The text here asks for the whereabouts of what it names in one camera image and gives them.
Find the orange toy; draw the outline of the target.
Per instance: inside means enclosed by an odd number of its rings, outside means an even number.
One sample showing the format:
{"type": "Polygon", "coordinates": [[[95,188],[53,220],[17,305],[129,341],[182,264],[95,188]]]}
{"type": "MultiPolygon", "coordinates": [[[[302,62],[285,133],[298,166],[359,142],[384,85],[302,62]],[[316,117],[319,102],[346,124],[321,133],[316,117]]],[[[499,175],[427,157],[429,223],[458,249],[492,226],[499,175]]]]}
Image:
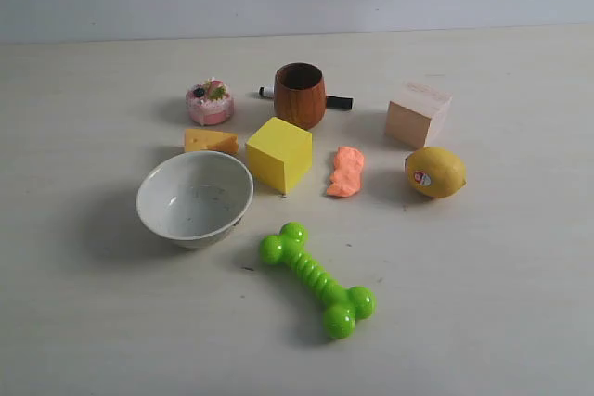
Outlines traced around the orange toy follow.
{"type": "Polygon", "coordinates": [[[329,177],[326,195],[349,198],[362,188],[365,165],[363,153],[354,147],[339,147],[333,160],[334,171],[329,177]]]}

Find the yellow foam cube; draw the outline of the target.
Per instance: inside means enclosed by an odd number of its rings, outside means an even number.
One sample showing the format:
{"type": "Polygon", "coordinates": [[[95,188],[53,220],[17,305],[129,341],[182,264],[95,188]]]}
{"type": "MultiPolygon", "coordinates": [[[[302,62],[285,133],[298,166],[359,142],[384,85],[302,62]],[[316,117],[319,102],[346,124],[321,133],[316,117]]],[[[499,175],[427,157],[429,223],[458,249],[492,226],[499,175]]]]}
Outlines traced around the yellow foam cube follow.
{"type": "Polygon", "coordinates": [[[270,118],[246,142],[248,168],[262,183],[287,195],[309,171],[313,136],[279,118],[270,118]]]}

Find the brown wooden cup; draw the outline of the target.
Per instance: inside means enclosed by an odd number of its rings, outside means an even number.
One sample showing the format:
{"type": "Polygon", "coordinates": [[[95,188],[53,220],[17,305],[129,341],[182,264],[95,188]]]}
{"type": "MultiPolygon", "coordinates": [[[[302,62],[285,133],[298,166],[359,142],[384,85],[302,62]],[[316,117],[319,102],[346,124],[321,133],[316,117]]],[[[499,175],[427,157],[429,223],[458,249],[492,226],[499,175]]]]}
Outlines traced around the brown wooden cup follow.
{"type": "Polygon", "coordinates": [[[275,75],[273,103],[278,118],[304,130],[314,128],[327,105],[322,71],[305,62],[281,67],[275,75]]]}

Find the black white marker pen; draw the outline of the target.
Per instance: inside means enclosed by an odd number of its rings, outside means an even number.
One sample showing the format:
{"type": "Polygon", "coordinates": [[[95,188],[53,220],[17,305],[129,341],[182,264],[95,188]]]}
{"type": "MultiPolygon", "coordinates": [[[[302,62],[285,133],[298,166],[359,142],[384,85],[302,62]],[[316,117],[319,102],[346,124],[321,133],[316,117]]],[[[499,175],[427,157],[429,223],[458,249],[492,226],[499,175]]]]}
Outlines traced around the black white marker pen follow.
{"type": "MultiPolygon", "coordinates": [[[[272,99],[274,97],[274,87],[261,86],[258,90],[258,95],[262,98],[272,99]]],[[[327,96],[326,108],[349,111],[353,108],[353,101],[354,100],[351,97],[327,96]]]]}

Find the white ceramic bowl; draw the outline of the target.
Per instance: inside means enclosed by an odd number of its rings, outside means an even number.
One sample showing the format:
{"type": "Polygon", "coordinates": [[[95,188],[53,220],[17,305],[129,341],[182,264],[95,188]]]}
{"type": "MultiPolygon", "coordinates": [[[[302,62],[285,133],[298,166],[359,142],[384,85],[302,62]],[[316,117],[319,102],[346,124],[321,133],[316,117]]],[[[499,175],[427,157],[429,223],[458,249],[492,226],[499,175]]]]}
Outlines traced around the white ceramic bowl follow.
{"type": "Polygon", "coordinates": [[[240,160],[216,151],[187,152],[145,178],[136,211],[153,234],[182,248],[201,249],[240,223],[253,193],[252,175],[240,160]]]}

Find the yellow cheese wedge toy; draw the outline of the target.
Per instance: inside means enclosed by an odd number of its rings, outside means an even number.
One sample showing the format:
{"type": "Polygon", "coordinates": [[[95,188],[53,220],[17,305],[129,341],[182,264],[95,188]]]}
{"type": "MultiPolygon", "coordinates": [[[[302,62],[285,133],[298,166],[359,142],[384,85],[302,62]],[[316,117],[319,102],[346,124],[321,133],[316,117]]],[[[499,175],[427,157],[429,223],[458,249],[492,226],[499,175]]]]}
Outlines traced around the yellow cheese wedge toy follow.
{"type": "Polygon", "coordinates": [[[239,151],[238,136],[236,134],[203,129],[186,129],[184,137],[185,152],[210,150],[236,155],[239,151]]]}

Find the pink toy cake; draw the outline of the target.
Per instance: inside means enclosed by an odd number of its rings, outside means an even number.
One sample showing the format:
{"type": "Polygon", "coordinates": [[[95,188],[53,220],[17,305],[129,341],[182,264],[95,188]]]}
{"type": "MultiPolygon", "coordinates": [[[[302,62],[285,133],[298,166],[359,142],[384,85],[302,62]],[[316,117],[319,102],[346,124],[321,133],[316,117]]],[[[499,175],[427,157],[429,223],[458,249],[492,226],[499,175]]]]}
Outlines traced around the pink toy cake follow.
{"type": "Polygon", "coordinates": [[[216,78],[192,86],[186,93],[187,112],[200,126],[228,121],[234,114],[234,97],[228,86],[216,78]]]}

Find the light wooden cube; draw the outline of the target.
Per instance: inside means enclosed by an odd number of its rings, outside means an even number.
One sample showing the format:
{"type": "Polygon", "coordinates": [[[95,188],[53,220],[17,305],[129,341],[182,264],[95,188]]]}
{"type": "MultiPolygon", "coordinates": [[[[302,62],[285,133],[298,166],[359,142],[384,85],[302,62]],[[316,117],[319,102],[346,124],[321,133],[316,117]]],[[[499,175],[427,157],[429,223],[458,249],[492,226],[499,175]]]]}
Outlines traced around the light wooden cube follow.
{"type": "Polygon", "coordinates": [[[428,146],[443,128],[452,98],[422,83],[404,83],[389,102],[385,134],[415,149],[428,146]]]}

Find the yellow lemon with sticker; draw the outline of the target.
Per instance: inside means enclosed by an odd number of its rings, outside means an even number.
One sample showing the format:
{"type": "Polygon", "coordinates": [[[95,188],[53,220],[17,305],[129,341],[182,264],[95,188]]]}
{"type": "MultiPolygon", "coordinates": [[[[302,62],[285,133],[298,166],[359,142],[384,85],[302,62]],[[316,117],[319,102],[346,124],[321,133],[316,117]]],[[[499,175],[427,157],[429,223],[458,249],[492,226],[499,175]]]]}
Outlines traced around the yellow lemon with sticker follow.
{"type": "Polygon", "coordinates": [[[408,183],[430,198],[450,197],[467,184],[462,159],[441,147],[423,147],[408,155],[405,173],[408,183]]]}

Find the green toy dog bone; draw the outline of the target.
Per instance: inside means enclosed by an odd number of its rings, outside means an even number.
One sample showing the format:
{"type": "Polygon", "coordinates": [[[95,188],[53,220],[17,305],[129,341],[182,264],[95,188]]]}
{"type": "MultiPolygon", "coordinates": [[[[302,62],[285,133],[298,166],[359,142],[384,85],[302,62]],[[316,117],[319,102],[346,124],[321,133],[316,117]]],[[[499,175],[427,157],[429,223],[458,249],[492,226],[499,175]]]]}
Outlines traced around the green toy dog bone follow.
{"type": "Polygon", "coordinates": [[[260,243],[259,256],[267,265],[287,266],[323,304],[322,324],[332,339],[345,339],[356,323],[375,313],[376,298],[366,287],[343,287],[306,250],[308,231],[297,222],[284,224],[260,243]]]}

